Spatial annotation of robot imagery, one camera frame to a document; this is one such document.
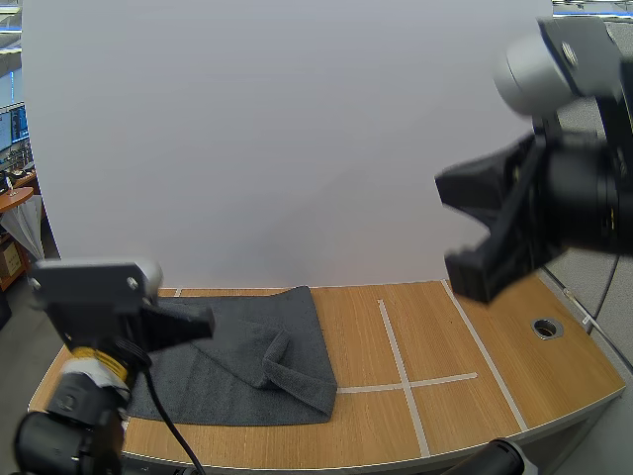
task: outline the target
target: black cable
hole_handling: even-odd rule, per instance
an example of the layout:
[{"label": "black cable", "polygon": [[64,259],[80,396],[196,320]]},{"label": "black cable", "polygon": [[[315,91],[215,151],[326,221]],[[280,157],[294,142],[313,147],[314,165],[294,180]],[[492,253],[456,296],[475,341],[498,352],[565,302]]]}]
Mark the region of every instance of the black cable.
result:
[{"label": "black cable", "polygon": [[149,390],[149,396],[151,396],[151,400],[156,406],[158,413],[160,414],[160,416],[163,418],[163,420],[169,427],[169,430],[171,430],[171,433],[174,434],[174,437],[176,437],[176,440],[178,440],[178,443],[180,443],[182,448],[185,449],[185,452],[187,452],[187,455],[189,455],[189,458],[191,458],[191,461],[193,462],[194,466],[196,467],[196,470],[198,471],[198,475],[206,475],[205,469],[202,468],[202,464],[198,460],[198,457],[196,457],[196,454],[187,443],[187,440],[185,440],[184,437],[180,434],[180,432],[178,431],[174,423],[171,422],[171,418],[165,411],[165,408],[162,407],[162,404],[160,403],[160,400],[158,399],[158,395],[156,394],[156,388],[154,388],[154,382],[151,379],[151,374],[149,374],[149,368],[144,368],[142,370],[142,374],[145,376],[145,380],[147,381],[147,389]]},{"label": "black cable", "polygon": [[[611,269],[611,275],[609,277],[609,280],[607,282],[607,286],[604,289],[603,292],[603,298],[600,301],[600,306],[598,307],[598,310],[600,310],[600,308],[602,307],[602,303],[604,303],[604,298],[606,297],[606,293],[608,292],[608,288],[611,285],[611,280],[613,280],[613,274],[615,273],[615,267],[617,266],[617,262],[619,260],[619,256],[616,257],[615,261],[613,262],[613,268]],[[543,270],[547,273],[547,275],[549,275],[551,277],[551,279],[554,281],[554,283],[561,289],[561,291],[563,292],[563,294],[570,300],[572,300],[576,305],[578,305],[586,315],[588,315],[589,317],[591,317],[595,323],[591,324],[591,329],[596,328],[598,330],[598,332],[600,333],[600,335],[604,338],[604,341],[606,341],[606,343],[611,347],[611,349],[615,352],[615,354],[618,356],[618,358],[620,358],[620,361],[622,361],[622,363],[624,364],[624,366],[626,367],[626,369],[629,371],[629,373],[631,374],[631,376],[633,376],[633,364],[631,364],[631,361],[629,361],[629,359],[624,355],[624,353],[622,351],[620,351],[620,348],[618,348],[615,343],[613,342],[613,340],[611,339],[611,337],[606,334],[606,332],[598,325],[598,323],[595,321],[595,317],[589,312],[589,310],[587,310],[587,307],[585,307],[576,297],[574,297],[571,292],[567,289],[567,287],[565,287],[565,284],[563,284],[563,282],[561,282],[558,277],[556,277],[552,271],[550,269],[547,268],[546,265],[544,265]]]},{"label": "black cable", "polygon": [[[604,300],[606,299],[606,294],[609,293],[609,289],[611,288],[611,282],[613,282],[613,276],[615,275],[615,269],[617,268],[617,264],[620,261],[619,254],[615,256],[615,260],[613,260],[613,265],[611,266],[611,273],[609,274],[609,278],[606,281],[606,286],[602,291],[602,296],[600,297],[600,301],[597,304],[597,308],[595,310],[595,315],[593,317],[594,320],[597,320],[598,315],[600,315],[600,310],[602,310],[602,305],[604,305]],[[588,333],[591,334],[593,331],[593,326],[589,327]]]}]

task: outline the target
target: gray towel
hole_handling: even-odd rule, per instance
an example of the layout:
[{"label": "gray towel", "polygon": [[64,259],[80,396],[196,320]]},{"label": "gray towel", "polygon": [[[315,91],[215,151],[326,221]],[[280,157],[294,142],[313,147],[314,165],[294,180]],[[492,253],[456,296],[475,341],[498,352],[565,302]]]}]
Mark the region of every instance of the gray towel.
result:
[{"label": "gray towel", "polygon": [[[151,375],[175,423],[277,426],[329,421],[336,380],[308,287],[269,297],[160,299],[186,311],[211,307],[213,339],[151,355]],[[160,419],[142,376],[130,415]]]}]

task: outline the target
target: computer screen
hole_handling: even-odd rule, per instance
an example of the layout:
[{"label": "computer screen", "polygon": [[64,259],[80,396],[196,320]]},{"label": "computer screen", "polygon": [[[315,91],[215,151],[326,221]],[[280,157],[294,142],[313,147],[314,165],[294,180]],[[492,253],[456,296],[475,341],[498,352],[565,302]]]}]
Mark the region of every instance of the computer screen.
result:
[{"label": "computer screen", "polygon": [[11,146],[11,113],[0,114],[0,150]]},{"label": "computer screen", "polygon": [[11,138],[14,143],[29,136],[27,111],[24,106],[11,111],[11,125]]}]

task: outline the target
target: yellow tape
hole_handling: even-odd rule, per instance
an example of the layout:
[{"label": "yellow tape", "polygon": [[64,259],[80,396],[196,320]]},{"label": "yellow tape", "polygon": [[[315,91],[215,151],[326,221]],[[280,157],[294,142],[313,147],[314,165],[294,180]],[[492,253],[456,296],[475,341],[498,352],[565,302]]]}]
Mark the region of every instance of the yellow tape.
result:
[{"label": "yellow tape", "polygon": [[79,346],[78,348],[72,350],[72,355],[75,358],[94,358],[97,361],[100,361],[124,382],[128,377],[128,370],[123,364],[109,354],[99,351],[98,349],[89,348],[88,346]]}]

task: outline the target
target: wooden table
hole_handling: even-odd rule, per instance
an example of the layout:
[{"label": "wooden table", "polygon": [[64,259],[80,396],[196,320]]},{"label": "wooden table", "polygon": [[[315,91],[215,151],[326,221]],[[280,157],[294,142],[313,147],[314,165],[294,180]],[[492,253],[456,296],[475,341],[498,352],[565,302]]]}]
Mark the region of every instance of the wooden table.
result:
[{"label": "wooden table", "polygon": [[0,195],[0,213],[13,210],[16,206],[20,206],[32,196],[33,188],[30,186],[6,191]]},{"label": "wooden table", "polygon": [[[276,292],[163,289],[161,295]],[[489,307],[456,298],[443,281],[315,288],[313,296],[340,388],[331,421],[285,427],[180,425],[200,460],[216,467],[213,471],[355,467],[345,471],[420,472],[454,464],[501,436],[516,440],[529,456],[528,449],[544,441],[532,453],[538,458],[543,450],[554,450],[545,457],[552,467],[624,390],[606,357],[535,276]],[[531,322],[543,317],[561,322],[563,336],[538,337]],[[31,410],[45,407],[68,357],[65,349],[59,353]],[[556,433],[567,434],[563,445],[556,445]],[[131,419],[125,452],[152,465],[152,474],[159,473],[154,470],[159,460],[188,461],[157,421]]]}]

